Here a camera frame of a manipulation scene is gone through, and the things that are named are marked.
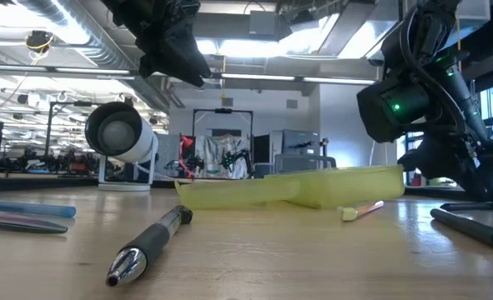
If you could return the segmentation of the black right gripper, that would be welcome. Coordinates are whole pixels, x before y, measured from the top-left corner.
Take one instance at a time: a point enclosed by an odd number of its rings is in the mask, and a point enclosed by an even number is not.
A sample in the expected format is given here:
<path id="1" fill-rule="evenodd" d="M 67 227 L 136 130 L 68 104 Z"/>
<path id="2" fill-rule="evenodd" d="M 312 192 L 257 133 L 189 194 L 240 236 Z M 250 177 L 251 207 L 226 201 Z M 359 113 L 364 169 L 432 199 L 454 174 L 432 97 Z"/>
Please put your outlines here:
<path id="1" fill-rule="evenodd" d="M 398 159 L 406 171 L 420 170 L 428 178 L 450 178 L 472 202 L 493 204 L 493 140 L 442 141 L 424 136 L 422 143 Z"/>

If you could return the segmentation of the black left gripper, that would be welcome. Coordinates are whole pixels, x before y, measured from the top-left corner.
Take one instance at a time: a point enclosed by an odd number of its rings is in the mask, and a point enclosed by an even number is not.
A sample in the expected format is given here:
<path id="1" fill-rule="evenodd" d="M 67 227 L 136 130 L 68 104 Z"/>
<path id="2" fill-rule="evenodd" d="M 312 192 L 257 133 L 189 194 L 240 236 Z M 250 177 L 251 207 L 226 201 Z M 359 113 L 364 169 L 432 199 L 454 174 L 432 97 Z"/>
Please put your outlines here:
<path id="1" fill-rule="evenodd" d="M 195 87 L 202 87 L 211 76 L 209 65 L 194 38 L 194 20 L 199 0 L 102 0 L 113 14 L 113 23 L 125 26 L 137 39 L 153 43 L 165 40 L 163 47 L 139 44 L 144 55 L 138 72 L 143 78 L 163 73 Z"/>

